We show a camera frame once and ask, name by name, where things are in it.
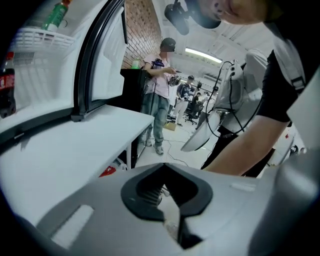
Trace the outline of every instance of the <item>ceiling light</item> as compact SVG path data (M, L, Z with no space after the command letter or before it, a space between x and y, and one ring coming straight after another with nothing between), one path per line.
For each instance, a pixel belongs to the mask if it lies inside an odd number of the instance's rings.
M187 82L187 81L182 80L182 79L181 79L180 81L181 81L181 82L185 82L185 83ZM193 86L193 85L194 85L194 83L192 82L192 83L191 83L191 85Z
M191 49L191 48L189 48L189 47L185 48L185 51L186 51L187 53L199 55L199 56L201 56L201 57L207 58L207 59L212 60L212 61L217 62L217 63L221 63L221 62L222 62L222 59L220 59L220 58L217 58L217 57L215 57L215 56L213 56L213 55L204 53L204 52L199 51L199 50Z

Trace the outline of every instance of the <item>cardboard box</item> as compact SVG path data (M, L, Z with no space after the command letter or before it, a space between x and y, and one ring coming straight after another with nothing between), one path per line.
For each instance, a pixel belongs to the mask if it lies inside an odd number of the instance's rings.
M171 131L175 131L176 130L177 125L174 122L167 122L164 125L164 128L171 130Z

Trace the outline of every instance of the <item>white basket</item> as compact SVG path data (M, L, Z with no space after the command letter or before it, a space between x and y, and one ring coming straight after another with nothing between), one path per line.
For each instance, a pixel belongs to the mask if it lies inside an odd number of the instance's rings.
M67 50L75 38L63 34L25 27L18 30L11 42L11 51Z

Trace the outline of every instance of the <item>green bottle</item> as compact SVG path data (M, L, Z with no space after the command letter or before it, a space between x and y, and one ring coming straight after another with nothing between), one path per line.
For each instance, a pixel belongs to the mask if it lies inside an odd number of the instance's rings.
M56 32L64 16L66 15L69 4L72 0L62 0L54 6L54 9L42 24L41 29Z
M139 59L139 58L136 58L136 59L132 62L131 69L132 69L132 70L138 70L138 69L140 69L140 59Z

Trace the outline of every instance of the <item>plastic bottle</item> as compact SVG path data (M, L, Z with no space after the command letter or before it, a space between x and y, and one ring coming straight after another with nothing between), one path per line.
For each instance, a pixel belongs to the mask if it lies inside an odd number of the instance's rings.
M56 32L61 21L66 15L71 2L72 0L62 0L60 3L57 3L48 18L46 18L45 22L42 24L41 28L43 30Z
M138 70L138 69L140 69L140 59L139 59L139 58L136 58L136 59L132 62L131 69L132 69L132 70Z
M8 52L0 70L0 116L6 118L16 112L14 53Z

